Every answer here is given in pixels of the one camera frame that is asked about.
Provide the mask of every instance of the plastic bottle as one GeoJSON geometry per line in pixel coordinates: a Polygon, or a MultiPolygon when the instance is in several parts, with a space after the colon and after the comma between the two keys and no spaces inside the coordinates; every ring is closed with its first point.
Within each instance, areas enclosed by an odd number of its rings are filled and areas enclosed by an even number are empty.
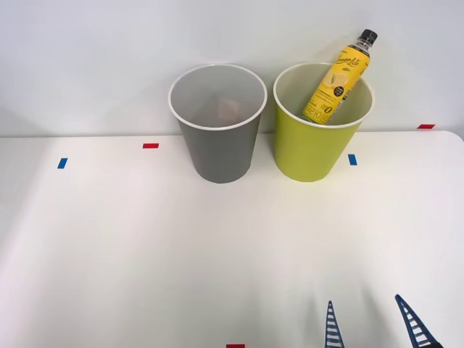
{"type": "Polygon", "coordinates": [[[347,98],[347,94],[355,86],[364,70],[369,65],[369,48],[377,39],[377,34],[366,29],[357,39],[357,43],[345,47],[339,58],[307,103],[303,115],[305,120],[325,125],[347,98]]]}

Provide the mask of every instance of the blue tape marker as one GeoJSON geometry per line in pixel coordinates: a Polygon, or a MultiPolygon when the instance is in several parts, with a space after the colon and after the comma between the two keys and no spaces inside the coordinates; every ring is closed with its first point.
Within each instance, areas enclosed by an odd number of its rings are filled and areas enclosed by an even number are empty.
{"type": "Polygon", "coordinates": [[[66,162],[67,162],[67,158],[62,158],[62,159],[59,161],[58,169],[64,169],[65,166],[66,166],[66,162]]]}
{"type": "Polygon", "coordinates": [[[350,165],[357,165],[356,156],[353,154],[348,155],[348,160],[350,165]]]}

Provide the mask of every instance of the black bottle cap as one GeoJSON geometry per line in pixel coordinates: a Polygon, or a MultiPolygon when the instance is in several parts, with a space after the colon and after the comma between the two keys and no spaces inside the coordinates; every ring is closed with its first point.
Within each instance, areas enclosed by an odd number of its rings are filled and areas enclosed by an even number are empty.
{"type": "Polygon", "coordinates": [[[374,33],[372,30],[369,30],[369,29],[365,29],[360,38],[364,41],[366,41],[368,44],[373,44],[374,41],[377,39],[377,34],[374,33]]]}

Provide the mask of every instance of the plastic cup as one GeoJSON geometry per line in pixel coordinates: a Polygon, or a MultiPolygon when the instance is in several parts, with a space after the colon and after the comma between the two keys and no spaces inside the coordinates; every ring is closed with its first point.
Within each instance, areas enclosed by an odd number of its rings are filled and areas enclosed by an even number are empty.
{"type": "Polygon", "coordinates": [[[283,174],[297,181],[324,178],[374,104],[373,92],[361,78],[329,124],[318,125],[297,117],[330,66],[295,65],[284,70],[274,83],[275,163],[283,174]]]}
{"type": "Polygon", "coordinates": [[[201,177],[230,183],[247,172],[267,100],[258,75],[236,65],[197,67],[174,82],[169,108],[201,177]]]}

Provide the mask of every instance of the cup rim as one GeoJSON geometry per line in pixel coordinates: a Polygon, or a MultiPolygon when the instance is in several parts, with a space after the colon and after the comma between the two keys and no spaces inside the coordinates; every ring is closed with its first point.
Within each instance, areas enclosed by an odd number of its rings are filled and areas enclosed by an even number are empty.
{"type": "Polygon", "coordinates": [[[285,75],[288,71],[292,70],[292,69],[295,69],[297,67],[301,67],[302,65],[332,65],[331,63],[314,63],[314,62],[305,62],[305,63],[299,63],[299,64],[296,64],[296,65],[292,65],[291,67],[288,67],[286,68],[283,72],[281,72],[279,74],[279,76],[276,78],[275,82],[274,82],[274,86],[273,86],[273,95],[274,95],[274,99],[275,99],[275,102],[277,103],[277,105],[288,115],[290,116],[291,118],[293,118],[294,120],[300,122],[300,123],[303,123],[305,125],[310,125],[312,127],[316,127],[316,128],[328,128],[328,129],[337,129],[337,128],[348,128],[348,127],[352,127],[353,125],[356,125],[358,123],[361,123],[369,114],[370,112],[372,111],[372,108],[376,102],[376,99],[375,99],[375,96],[374,96],[374,92],[372,90],[372,88],[370,87],[369,83],[366,82],[366,80],[364,80],[364,78],[361,78],[362,81],[364,81],[364,84],[366,85],[366,87],[368,88],[369,92],[370,92],[370,95],[372,96],[372,103],[370,104],[370,108],[369,110],[365,113],[364,116],[362,116],[359,120],[356,120],[354,122],[351,122],[351,123],[346,123],[344,125],[320,125],[318,123],[311,123],[311,122],[308,122],[308,121],[305,121],[295,115],[293,115],[290,111],[288,111],[285,107],[283,107],[281,101],[278,99],[277,97],[277,84],[279,82],[279,80],[281,79],[281,77],[283,75],[285,75]]]}
{"type": "Polygon", "coordinates": [[[196,128],[196,129],[201,129],[203,131],[227,131],[229,129],[234,129],[234,128],[238,128],[238,127],[241,127],[243,125],[246,125],[247,123],[250,123],[251,121],[253,121],[256,117],[258,117],[259,115],[261,115],[261,112],[264,110],[267,102],[268,102],[268,89],[266,88],[266,85],[264,84],[264,82],[262,82],[261,78],[255,74],[254,72],[252,72],[251,70],[249,69],[246,69],[245,67],[241,67],[239,65],[234,65],[234,64],[227,64],[227,63],[222,63],[222,64],[206,64],[206,65],[200,65],[199,67],[194,67],[193,69],[190,69],[188,71],[186,71],[184,74],[182,74],[181,76],[179,76],[177,79],[175,79],[174,83],[171,85],[171,88],[169,89],[169,93],[167,95],[167,102],[169,104],[169,109],[170,111],[174,114],[175,118],[177,118],[179,121],[181,121],[182,123],[190,126],[190,127],[193,127],[193,128],[196,128]],[[243,71],[246,71],[247,73],[249,73],[250,75],[254,76],[258,82],[261,84],[262,86],[262,90],[264,91],[264,98],[263,98],[263,101],[262,101],[262,105],[261,107],[258,109],[258,111],[253,114],[251,117],[247,118],[245,121],[241,121],[240,123],[237,123],[235,125],[228,125],[226,127],[205,127],[203,125],[196,125],[194,123],[191,123],[185,119],[183,119],[181,116],[179,116],[179,114],[174,110],[174,107],[173,107],[173,104],[171,103],[171,94],[173,93],[173,90],[175,88],[175,85],[177,85],[177,83],[182,79],[184,78],[185,76],[187,76],[188,74],[192,73],[193,71],[196,71],[196,70],[200,70],[200,69],[204,69],[204,68],[208,68],[208,67],[235,67],[237,69],[240,69],[240,70],[243,70],[243,71]]]}

